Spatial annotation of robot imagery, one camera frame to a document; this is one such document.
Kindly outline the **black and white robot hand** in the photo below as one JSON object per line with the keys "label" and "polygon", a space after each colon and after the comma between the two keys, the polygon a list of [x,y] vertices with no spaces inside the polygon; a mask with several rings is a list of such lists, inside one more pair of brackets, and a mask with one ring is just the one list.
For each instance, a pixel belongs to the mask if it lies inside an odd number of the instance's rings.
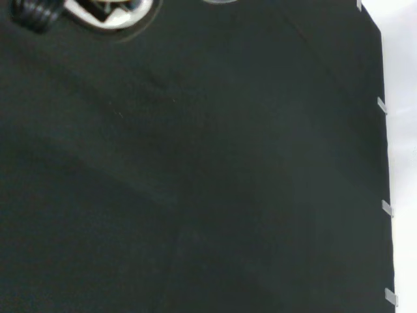
{"label": "black and white robot hand", "polygon": [[66,16],[86,29],[104,34],[137,33],[155,19],[162,1],[10,1],[10,19],[34,33],[45,33]]}

